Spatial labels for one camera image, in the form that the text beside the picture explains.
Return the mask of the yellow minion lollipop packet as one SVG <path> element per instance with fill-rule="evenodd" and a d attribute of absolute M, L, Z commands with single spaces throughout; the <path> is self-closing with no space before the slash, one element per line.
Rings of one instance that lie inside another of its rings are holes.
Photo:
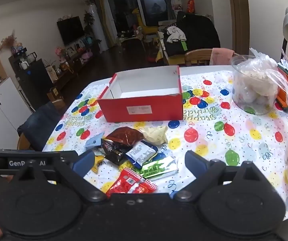
<path fill-rule="evenodd" d="M 91 170 L 97 174 L 99 170 L 99 166 L 102 165 L 104 162 L 104 156 L 94 156 L 94 165 L 92 166 Z"/>

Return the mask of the light blue snack packet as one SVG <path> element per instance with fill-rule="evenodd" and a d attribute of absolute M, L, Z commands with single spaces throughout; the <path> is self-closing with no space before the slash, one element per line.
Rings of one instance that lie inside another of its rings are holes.
<path fill-rule="evenodd" d="M 98 147 L 101 145 L 101 139 L 103 138 L 104 132 L 97 134 L 93 137 L 91 137 L 85 144 L 85 149 L 91 150 L 95 147 Z"/>

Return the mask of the green wafer packet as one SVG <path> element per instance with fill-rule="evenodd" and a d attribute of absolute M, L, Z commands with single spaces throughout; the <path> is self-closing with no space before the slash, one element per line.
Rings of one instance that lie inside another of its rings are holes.
<path fill-rule="evenodd" d="M 160 160 L 148 162 L 141 169 L 134 169 L 134 171 L 143 178 L 154 181 L 176 174 L 178 162 L 172 156 L 166 156 Z"/>

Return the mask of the black chocolate wedge packet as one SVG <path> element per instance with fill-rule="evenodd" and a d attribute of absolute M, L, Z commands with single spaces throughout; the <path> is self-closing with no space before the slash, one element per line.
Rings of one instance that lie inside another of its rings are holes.
<path fill-rule="evenodd" d="M 105 159 L 116 165 L 120 165 L 125 159 L 125 154 L 132 149 L 131 146 L 105 139 L 101 140 L 101 148 L 104 151 Z"/>

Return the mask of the red snack packet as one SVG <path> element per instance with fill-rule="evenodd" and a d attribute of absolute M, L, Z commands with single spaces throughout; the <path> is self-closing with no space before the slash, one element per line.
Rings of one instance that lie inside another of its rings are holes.
<path fill-rule="evenodd" d="M 108 189 L 106 195 L 112 194 L 150 194 L 157 190 L 158 186 L 152 181 L 145 179 L 129 168 L 120 173 L 119 178 Z"/>

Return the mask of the cream snack packet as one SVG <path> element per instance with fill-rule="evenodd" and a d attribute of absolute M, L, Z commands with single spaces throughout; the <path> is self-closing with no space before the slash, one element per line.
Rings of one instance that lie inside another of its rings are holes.
<path fill-rule="evenodd" d="M 163 145 L 168 142 L 166 126 L 146 127 L 141 129 L 145 141 L 153 145 Z"/>

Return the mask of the blue white snack packet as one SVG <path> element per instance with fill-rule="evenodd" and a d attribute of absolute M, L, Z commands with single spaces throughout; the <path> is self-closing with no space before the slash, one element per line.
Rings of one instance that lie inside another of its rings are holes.
<path fill-rule="evenodd" d="M 153 158 L 157 152 L 158 148 L 155 145 L 142 140 L 136 143 L 125 155 L 135 168 L 141 169 L 143 164 Z"/>

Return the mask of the dark jeans on chair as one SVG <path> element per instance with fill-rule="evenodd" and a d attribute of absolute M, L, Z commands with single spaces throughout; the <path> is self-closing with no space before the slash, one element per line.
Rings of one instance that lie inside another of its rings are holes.
<path fill-rule="evenodd" d="M 48 102 L 39 107 L 17 128 L 18 150 L 42 151 L 49 136 L 62 117 L 65 106 L 62 100 Z"/>

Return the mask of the white cabinet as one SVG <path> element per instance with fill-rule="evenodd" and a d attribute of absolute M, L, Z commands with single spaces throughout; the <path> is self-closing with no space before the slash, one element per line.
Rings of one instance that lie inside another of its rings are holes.
<path fill-rule="evenodd" d="M 0 84 L 0 149 L 15 150 L 17 129 L 32 115 L 11 78 Z"/>

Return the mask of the dark side cabinet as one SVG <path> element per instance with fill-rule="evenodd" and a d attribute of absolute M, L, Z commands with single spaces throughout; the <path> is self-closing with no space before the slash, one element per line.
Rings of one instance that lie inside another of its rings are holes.
<path fill-rule="evenodd" d="M 47 93 L 51 91 L 53 83 L 48 75 L 42 59 L 28 62 L 25 53 L 9 57 L 10 65 L 24 95 L 33 109 L 49 102 Z"/>

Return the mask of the clear plastic jar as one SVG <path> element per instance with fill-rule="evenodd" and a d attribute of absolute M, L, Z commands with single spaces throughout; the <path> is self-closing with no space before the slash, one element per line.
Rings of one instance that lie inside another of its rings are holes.
<path fill-rule="evenodd" d="M 232 100 L 242 110 L 253 115 L 270 112 L 277 97 L 278 86 L 267 76 L 267 70 L 277 71 L 278 65 L 268 55 L 236 55 L 233 67 Z"/>

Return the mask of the wooden chair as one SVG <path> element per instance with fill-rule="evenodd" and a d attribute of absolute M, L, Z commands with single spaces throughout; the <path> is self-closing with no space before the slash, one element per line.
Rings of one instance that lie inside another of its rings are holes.
<path fill-rule="evenodd" d="M 185 54 L 186 66 L 192 66 L 193 62 L 196 62 L 198 66 L 210 65 L 212 49 L 213 48 L 198 49 L 187 52 Z"/>

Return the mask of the pink cloth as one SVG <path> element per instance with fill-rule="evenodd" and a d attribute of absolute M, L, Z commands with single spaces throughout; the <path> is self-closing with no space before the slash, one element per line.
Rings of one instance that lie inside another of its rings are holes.
<path fill-rule="evenodd" d="M 234 51 L 227 48 L 213 48 L 210 57 L 210 65 L 230 65 Z"/>

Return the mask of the black coat pile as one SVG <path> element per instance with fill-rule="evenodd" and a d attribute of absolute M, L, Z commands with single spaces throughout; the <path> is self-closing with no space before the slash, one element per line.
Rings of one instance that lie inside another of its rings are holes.
<path fill-rule="evenodd" d="M 208 17 L 183 11 L 178 13 L 175 24 L 165 28 L 164 45 L 168 56 L 221 47 L 216 28 Z"/>

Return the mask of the wall television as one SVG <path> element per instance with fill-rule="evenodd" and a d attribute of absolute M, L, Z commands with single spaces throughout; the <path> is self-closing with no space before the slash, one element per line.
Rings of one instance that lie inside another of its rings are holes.
<path fill-rule="evenodd" d="M 58 21 L 57 27 L 64 45 L 69 45 L 73 42 L 76 42 L 85 34 L 79 16 Z"/>

